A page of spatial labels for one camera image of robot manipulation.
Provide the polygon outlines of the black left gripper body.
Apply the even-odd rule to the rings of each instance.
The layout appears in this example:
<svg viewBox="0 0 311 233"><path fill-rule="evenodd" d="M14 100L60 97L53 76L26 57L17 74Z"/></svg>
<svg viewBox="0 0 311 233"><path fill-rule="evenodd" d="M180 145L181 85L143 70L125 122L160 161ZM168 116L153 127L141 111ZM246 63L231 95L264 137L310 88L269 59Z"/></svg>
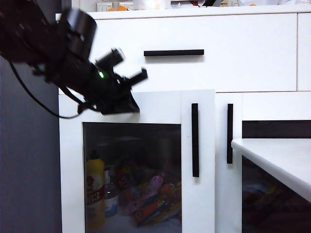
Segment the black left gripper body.
<svg viewBox="0 0 311 233"><path fill-rule="evenodd" d="M85 101L80 104L80 112L91 109L101 113L102 100L131 91L131 87L121 84L122 80L123 77L113 71L112 65L97 62L92 70L91 78L84 86L82 95Z"/></svg>

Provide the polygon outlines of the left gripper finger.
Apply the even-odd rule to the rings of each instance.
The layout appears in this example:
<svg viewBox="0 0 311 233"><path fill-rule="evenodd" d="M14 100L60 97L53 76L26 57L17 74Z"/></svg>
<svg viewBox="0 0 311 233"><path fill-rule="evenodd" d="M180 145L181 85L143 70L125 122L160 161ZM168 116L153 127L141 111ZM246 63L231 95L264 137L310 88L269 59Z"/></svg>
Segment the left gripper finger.
<svg viewBox="0 0 311 233"><path fill-rule="evenodd" d="M122 85L127 87L132 87L148 78L147 70L142 68L141 73L133 76L132 78L123 78Z"/></svg>
<svg viewBox="0 0 311 233"><path fill-rule="evenodd" d="M108 97L101 101L101 113L122 114L122 113L139 113L140 109L131 91L123 94Z"/></svg>

